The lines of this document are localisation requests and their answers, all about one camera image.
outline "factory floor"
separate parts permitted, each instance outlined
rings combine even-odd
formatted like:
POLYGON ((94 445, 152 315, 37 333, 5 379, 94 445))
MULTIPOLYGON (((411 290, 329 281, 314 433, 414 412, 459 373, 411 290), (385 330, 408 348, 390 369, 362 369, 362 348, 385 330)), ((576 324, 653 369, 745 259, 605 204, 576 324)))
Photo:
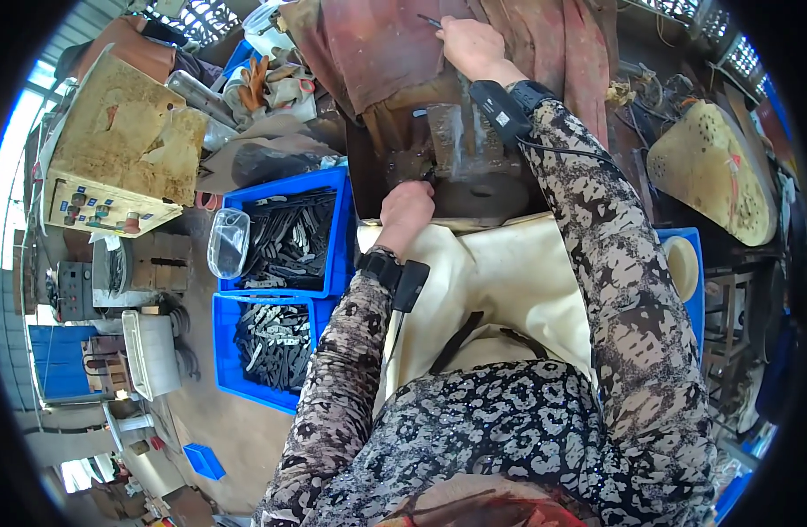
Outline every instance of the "factory floor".
POLYGON ((169 452, 187 483, 198 486, 227 513, 248 515, 262 498, 280 459, 292 416, 216 387, 213 361, 211 297, 216 278, 207 266, 207 243, 212 214, 187 209, 178 226, 192 238, 192 273, 183 303, 192 329, 185 342, 198 358, 198 382, 183 378, 180 390, 167 402, 180 444, 210 447, 226 475, 218 481, 198 476, 187 459, 169 452))

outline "sparkly patterned top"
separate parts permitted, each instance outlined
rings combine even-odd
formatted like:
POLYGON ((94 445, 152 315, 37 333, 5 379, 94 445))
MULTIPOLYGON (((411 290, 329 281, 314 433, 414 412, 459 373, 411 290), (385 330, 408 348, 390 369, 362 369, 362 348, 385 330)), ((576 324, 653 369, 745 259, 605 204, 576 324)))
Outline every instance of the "sparkly patterned top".
MULTIPOLYGON (((558 101, 534 121, 530 141, 610 158, 558 101)), ((585 299, 599 397, 568 364, 489 364, 415 379, 372 422, 391 296, 358 273, 315 350, 255 525, 374 525, 459 474, 550 489, 589 523, 702 523, 716 450, 696 339, 658 237, 609 163, 523 153, 585 299)))

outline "work glove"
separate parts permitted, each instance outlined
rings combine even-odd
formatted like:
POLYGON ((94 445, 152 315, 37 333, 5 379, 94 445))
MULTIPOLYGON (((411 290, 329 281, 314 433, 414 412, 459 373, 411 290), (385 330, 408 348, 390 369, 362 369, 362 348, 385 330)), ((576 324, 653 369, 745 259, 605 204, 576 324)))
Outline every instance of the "work glove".
POLYGON ((250 70, 243 68, 240 72, 246 85, 240 86, 236 93, 239 95, 242 105, 248 111, 253 112, 267 105, 265 94, 262 90, 266 82, 268 56, 261 58, 260 62, 257 62, 256 58, 250 58, 249 68, 250 70))

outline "hand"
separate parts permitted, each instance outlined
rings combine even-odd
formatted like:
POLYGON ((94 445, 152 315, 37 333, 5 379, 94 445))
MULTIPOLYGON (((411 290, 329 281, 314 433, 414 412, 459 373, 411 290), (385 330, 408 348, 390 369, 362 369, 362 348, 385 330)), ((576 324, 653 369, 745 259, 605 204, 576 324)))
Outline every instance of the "hand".
POLYGON ((506 87, 526 79, 506 60, 503 36, 488 24, 445 16, 435 36, 444 41, 447 60, 471 82, 493 80, 506 87))
POLYGON ((404 181, 383 200, 383 230, 375 245, 391 249, 398 258, 430 223, 435 210, 433 187, 426 181, 404 181))

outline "blue plastic crate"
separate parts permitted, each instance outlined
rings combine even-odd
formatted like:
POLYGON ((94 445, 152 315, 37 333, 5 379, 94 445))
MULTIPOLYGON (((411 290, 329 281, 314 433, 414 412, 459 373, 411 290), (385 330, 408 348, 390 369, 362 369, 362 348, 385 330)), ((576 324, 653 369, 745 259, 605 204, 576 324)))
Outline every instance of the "blue plastic crate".
POLYGON ((187 460, 196 474, 211 480, 219 480, 224 476, 224 469, 210 447, 189 443, 184 446, 184 454, 187 455, 187 460))
POLYGON ((242 377, 240 350, 234 344, 236 323, 240 320, 241 303, 264 303, 270 305, 303 305, 310 312, 310 345, 313 353, 318 345, 330 315, 338 304, 338 299, 307 298, 251 298, 232 296, 217 292, 213 295, 213 350, 216 363, 216 385, 229 394, 239 395, 249 401, 269 406, 275 410, 295 414, 298 407, 298 395, 288 391, 277 391, 268 386, 259 385, 242 377))
POLYGON ((690 315, 690 323, 693 326, 693 334, 696 336, 696 344, 699 349, 699 356, 702 357, 702 345, 705 337, 705 276, 702 265, 702 243, 699 241, 699 231, 695 227, 682 228, 659 228, 656 230, 658 238, 662 244, 668 238, 681 236, 690 242, 696 250, 696 258, 699 262, 699 280, 696 282, 696 291, 690 300, 684 303, 684 309, 690 315))
POLYGON ((240 191, 228 192, 224 195, 224 206, 242 208, 243 202, 260 200, 272 195, 290 195, 311 191, 329 186, 336 189, 336 203, 333 209, 333 220, 330 226, 330 238, 327 247, 327 259, 324 270, 324 289, 239 289, 239 278, 232 280, 219 279, 219 291, 240 295, 265 295, 281 297, 310 297, 325 299, 328 296, 341 295, 354 276, 352 258, 354 240, 348 236, 347 223, 355 217, 354 194, 347 177, 347 167, 316 170, 306 174, 259 184, 240 191))

